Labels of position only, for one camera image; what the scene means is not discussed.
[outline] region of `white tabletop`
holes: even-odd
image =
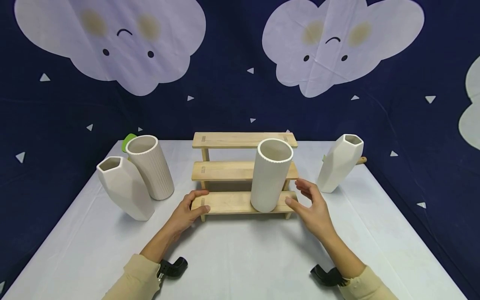
[[[294,161],[302,178],[315,182],[332,142],[299,142]],[[4,300],[95,300],[121,276],[123,266],[161,228],[190,190],[200,150],[191,141],[161,141],[175,183],[173,195],[155,201],[147,222],[123,213],[94,174],[52,230]],[[126,156],[117,142],[109,156]],[[210,150],[211,160],[254,160],[255,149]],[[305,205],[309,200],[297,193]],[[366,166],[325,194],[335,228],[401,300],[461,300],[458,287],[405,220]],[[299,218],[283,215],[207,216],[187,230],[166,259],[183,256],[188,269],[166,280],[157,299],[342,299],[323,288],[310,270],[333,264]]]

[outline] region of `wooden step rack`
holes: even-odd
[[[277,138],[287,142],[292,148],[298,143],[291,132],[196,132],[192,148],[201,149],[203,161],[193,164],[192,181],[200,181],[202,189],[207,189],[209,181],[251,181],[253,179],[254,161],[210,161],[208,149],[249,149],[257,148],[264,139]],[[278,203],[270,214],[285,214],[289,219],[293,210],[285,204],[285,197],[297,200],[293,191],[287,191],[290,180],[298,178],[295,163],[288,170],[283,191]],[[192,202],[192,209],[209,205],[207,215],[260,214],[250,204],[251,192],[210,192],[197,197]]]

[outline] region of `black handle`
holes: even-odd
[[[310,271],[316,282],[326,287],[341,286],[344,287],[347,281],[342,277],[337,268],[333,268],[330,272],[325,272],[322,267],[316,265]]]
[[[160,274],[164,274],[170,278],[179,278],[187,269],[188,262],[183,257],[179,257],[174,264],[162,259],[160,262],[160,269],[158,270],[157,277]]]

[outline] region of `navy fabric backdrop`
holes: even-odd
[[[19,29],[14,1],[0,4],[5,288],[96,164],[138,127],[159,139],[191,139],[195,131],[290,130],[298,140],[362,137],[369,170],[464,294],[480,299],[474,285],[480,278],[480,150],[458,130],[471,104],[465,77],[480,56],[480,3],[417,0],[425,24],[409,47],[355,81],[306,98],[277,80],[276,65],[262,47],[265,24],[283,2],[198,0],[207,29],[188,71],[146,96],[87,77],[68,58],[35,46]],[[50,81],[39,81],[44,73]],[[359,99],[350,100],[354,95]],[[432,95],[430,104],[425,97]],[[15,156],[22,152],[20,163]],[[426,209],[417,205],[422,202]]]

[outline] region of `ribbed cylindrical vase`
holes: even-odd
[[[363,140],[354,134],[344,134],[335,141],[324,158],[317,179],[318,189],[333,192],[352,171],[363,152]]]
[[[138,221],[147,221],[155,211],[142,176],[135,165],[121,156],[105,158],[96,167],[98,178],[110,199]]]
[[[292,147],[282,140],[266,139],[258,144],[250,201],[259,212],[276,207],[292,158]]]
[[[130,161],[140,171],[150,196],[155,200],[170,197],[175,187],[158,139],[152,135],[137,136],[128,142],[126,150]]]

